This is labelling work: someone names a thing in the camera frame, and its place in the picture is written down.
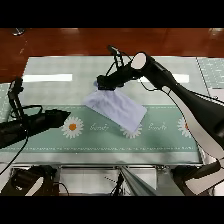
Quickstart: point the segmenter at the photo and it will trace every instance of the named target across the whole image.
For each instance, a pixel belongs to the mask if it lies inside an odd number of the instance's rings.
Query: folded fabric
[[[84,104],[133,133],[147,109],[118,90],[96,90],[84,99]]]

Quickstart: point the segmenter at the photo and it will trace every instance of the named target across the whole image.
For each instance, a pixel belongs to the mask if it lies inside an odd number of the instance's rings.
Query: white cloth
[[[118,90],[96,90],[84,99],[84,104],[133,133],[147,109]]]

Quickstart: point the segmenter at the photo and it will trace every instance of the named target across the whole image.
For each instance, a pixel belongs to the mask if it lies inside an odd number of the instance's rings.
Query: table
[[[181,83],[183,86],[190,90],[208,95],[196,58],[155,57],[155,59],[173,74],[179,76],[180,79],[182,76],[187,76],[189,82],[183,80],[183,83]],[[92,135],[95,142],[99,144],[91,147],[91,144],[95,143],[93,140],[90,140],[90,146],[84,147],[85,150],[83,150],[82,147],[75,145],[78,142],[78,138],[72,139],[68,144],[66,138],[62,140],[63,133],[61,130],[51,129],[30,138],[23,153],[17,158],[17,163],[144,165],[200,164],[202,162],[193,138],[187,139],[178,131],[177,125],[178,121],[181,122],[182,115],[173,101],[162,92],[147,92],[137,80],[126,83],[120,91],[148,109],[148,115],[144,118],[144,124],[147,124],[146,129],[149,133],[150,141],[145,141],[145,145],[143,144],[138,147],[139,142],[137,139],[139,136],[134,140],[132,139],[133,141],[131,143],[131,139],[126,139],[122,135],[122,132],[120,132],[119,137],[116,136],[120,131],[117,124],[90,111],[90,109],[82,105],[84,97],[96,89],[93,85],[96,77],[105,74],[112,63],[113,57],[110,56],[29,58],[24,71],[24,77],[27,77],[27,75],[33,77],[34,75],[38,75],[41,78],[41,75],[44,75],[45,77],[51,76],[52,78],[52,76],[58,74],[70,74],[72,80],[24,82],[24,92],[20,94],[23,105],[41,104],[44,106],[44,109],[58,108],[72,111],[72,116],[74,118],[84,116],[83,114],[85,114],[85,127],[89,127],[90,129],[94,123],[99,123],[102,127],[102,124],[105,125],[105,122],[107,122],[106,124],[110,127],[109,130],[111,130],[111,132],[107,134],[101,132],[98,135]],[[145,85],[147,85],[148,88],[152,87],[150,83],[145,83]],[[141,134],[140,137],[143,136],[144,139],[146,139],[147,135]],[[158,138],[158,136],[161,136],[157,141],[157,143],[159,142],[158,147],[154,145],[147,146],[147,144],[152,144],[152,140]],[[105,138],[107,141],[104,141],[102,146],[102,141],[100,140]],[[112,147],[111,144],[116,142],[116,138],[119,139],[117,142],[122,144],[120,144],[121,146],[119,147]],[[180,138],[182,138],[182,142],[185,141],[184,146],[179,145],[178,139]],[[89,139],[90,131],[88,132],[88,139],[85,142],[88,143]],[[0,161],[10,161],[22,144],[23,142],[16,143],[1,150]]]

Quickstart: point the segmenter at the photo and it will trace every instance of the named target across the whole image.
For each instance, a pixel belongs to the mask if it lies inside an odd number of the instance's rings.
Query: robotic arm
[[[109,50],[115,56],[121,53],[114,47]],[[98,76],[99,90],[115,90],[125,82],[146,77],[156,89],[167,94],[182,112],[188,129],[197,143],[216,162],[201,168],[183,170],[176,168],[175,176],[182,175],[177,185],[188,195],[199,195],[224,180],[224,107],[201,98],[176,82],[172,73],[144,52],[137,53],[125,66],[117,66],[117,71],[109,76]]]

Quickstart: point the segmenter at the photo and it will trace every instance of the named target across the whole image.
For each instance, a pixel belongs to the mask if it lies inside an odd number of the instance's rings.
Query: green table mat
[[[161,153],[198,152],[196,142],[176,106],[145,105],[140,127],[130,134],[110,119],[86,106],[44,106],[70,111],[63,127],[29,139],[24,152],[32,153]],[[36,109],[26,110],[27,114]],[[16,152],[21,142],[2,149]]]

